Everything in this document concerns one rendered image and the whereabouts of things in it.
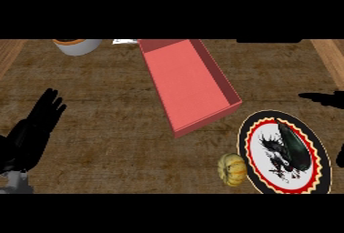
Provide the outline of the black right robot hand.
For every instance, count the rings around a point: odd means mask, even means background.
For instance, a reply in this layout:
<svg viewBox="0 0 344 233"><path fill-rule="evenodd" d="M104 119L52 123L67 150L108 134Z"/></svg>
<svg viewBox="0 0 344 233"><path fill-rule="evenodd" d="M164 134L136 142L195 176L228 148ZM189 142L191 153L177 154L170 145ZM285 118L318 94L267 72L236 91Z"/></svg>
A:
<svg viewBox="0 0 344 233"><path fill-rule="evenodd" d="M335 91L332 94L300 93L298 96L321 103L323 106L332 106L334 108L344 109L344 91ZM337 165L344 168L344 144L337 154Z"/></svg>

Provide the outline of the yellow squash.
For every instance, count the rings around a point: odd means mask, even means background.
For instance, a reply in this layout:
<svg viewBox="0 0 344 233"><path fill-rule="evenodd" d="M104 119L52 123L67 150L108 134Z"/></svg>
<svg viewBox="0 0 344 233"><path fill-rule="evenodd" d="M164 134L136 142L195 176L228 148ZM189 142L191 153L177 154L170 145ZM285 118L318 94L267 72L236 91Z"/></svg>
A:
<svg viewBox="0 0 344 233"><path fill-rule="evenodd" d="M236 154L225 154L217 161L217 173L230 187L238 187L247 178L247 163Z"/></svg>

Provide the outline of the dark green eggplant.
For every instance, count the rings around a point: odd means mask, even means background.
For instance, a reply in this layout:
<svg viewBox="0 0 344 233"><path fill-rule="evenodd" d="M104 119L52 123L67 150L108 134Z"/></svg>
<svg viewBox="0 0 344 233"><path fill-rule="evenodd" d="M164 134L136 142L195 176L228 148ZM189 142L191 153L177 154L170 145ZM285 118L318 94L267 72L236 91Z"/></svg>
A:
<svg viewBox="0 0 344 233"><path fill-rule="evenodd" d="M303 140L295 135L290 126L281 121L278 121L276 123L278 123L278 130L282 137L282 143L285 148L285 152L284 152L285 159L288 160L290 165L297 170L306 171L312 165L312 159L310 159L307 147L303 143Z"/></svg>

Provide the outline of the black red white plate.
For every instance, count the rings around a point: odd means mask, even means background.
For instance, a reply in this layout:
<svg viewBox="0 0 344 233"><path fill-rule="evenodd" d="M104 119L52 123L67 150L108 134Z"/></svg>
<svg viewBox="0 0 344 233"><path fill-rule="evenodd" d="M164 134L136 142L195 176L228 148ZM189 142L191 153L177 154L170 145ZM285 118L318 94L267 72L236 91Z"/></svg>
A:
<svg viewBox="0 0 344 233"><path fill-rule="evenodd" d="M244 121L238 152L247 177L263 194L328 194L331 159L306 123L290 114L263 110Z"/></svg>

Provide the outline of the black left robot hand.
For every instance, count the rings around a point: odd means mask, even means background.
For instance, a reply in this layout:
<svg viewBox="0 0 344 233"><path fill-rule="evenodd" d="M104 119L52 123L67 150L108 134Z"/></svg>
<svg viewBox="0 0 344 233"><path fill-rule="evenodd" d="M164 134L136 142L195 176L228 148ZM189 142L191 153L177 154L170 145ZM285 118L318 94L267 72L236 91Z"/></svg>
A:
<svg viewBox="0 0 344 233"><path fill-rule="evenodd" d="M49 88L28 117L18 122L6 137L0 135L0 174L34 168L67 107L58 91Z"/></svg>

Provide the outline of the red cardboard box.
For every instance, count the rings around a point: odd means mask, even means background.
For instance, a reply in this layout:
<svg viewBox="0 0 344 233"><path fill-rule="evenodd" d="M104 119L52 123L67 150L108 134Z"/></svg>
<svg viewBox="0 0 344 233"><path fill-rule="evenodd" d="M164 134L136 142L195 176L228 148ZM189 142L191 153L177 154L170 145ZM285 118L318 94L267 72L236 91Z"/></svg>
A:
<svg viewBox="0 0 344 233"><path fill-rule="evenodd" d="M142 57L180 137L232 114L242 99L201 39L140 39Z"/></svg>

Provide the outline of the white pot with orange rim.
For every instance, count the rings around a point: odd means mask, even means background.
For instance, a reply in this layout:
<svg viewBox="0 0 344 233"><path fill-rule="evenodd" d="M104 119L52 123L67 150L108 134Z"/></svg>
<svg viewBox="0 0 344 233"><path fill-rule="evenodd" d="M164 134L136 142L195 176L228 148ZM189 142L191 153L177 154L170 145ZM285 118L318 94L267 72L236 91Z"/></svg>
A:
<svg viewBox="0 0 344 233"><path fill-rule="evenodd" d="M83 56L89 54L98 49L101 42L101 39L74 39L70 41L53 39L55 45L68 56Z"/></svg>

